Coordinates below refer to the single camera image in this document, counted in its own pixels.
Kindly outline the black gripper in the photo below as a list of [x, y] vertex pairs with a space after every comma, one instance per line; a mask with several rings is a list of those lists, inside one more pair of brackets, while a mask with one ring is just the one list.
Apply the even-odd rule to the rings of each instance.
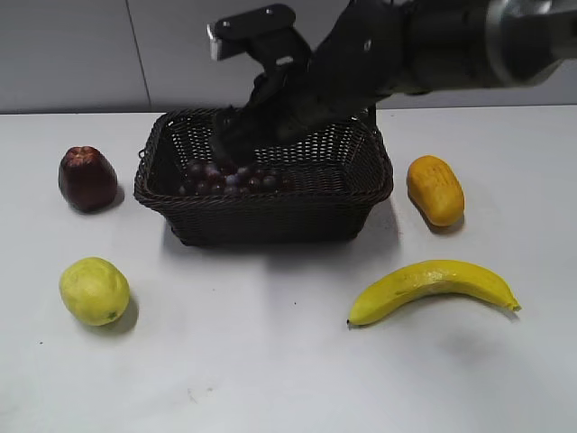
[[245, 112], [216, 112], [214, 160], [251, 165], [270, 141], [295, 142], [386, 97], [402, 70], [405, 18], [388, 1], [351, 1], [307, 63], [287, 64], [267, 78]]

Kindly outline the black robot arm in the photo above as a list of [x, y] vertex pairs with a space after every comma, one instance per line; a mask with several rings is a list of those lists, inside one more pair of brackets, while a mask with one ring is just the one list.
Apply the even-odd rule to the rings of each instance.
[[576, 56], [573, 1], [351, 1], [311, 48], [274, 4], [208, 26], [211, 55], [262, 65], [247, 104], [215, 115], [214, 155], [239, 165], [396, 94], [522, 88]]

